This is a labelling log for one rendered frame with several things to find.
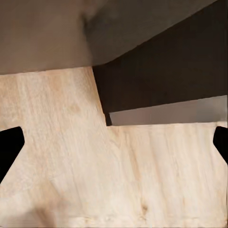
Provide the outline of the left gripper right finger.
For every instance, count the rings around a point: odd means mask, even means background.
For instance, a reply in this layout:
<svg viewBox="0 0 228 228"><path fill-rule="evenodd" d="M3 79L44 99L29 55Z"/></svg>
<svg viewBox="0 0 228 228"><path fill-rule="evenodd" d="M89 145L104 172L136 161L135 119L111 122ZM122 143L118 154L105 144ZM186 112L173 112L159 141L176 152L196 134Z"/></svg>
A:
<svg viewBox="0 0 228 228"><path fill-rule="evenodd" d="M214 133L213 144L228 164L228 128L217 126Z"/></svg>

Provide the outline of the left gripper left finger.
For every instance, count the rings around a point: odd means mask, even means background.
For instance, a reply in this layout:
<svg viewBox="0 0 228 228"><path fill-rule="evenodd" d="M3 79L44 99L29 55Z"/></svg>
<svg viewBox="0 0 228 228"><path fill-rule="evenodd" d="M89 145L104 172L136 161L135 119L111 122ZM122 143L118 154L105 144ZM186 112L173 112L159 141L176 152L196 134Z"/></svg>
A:
<svg viewBox="0 0 228 228"><path fill-rule="evenodd" d="M0 132L0 183L25 144L20 126Z"/></svg>

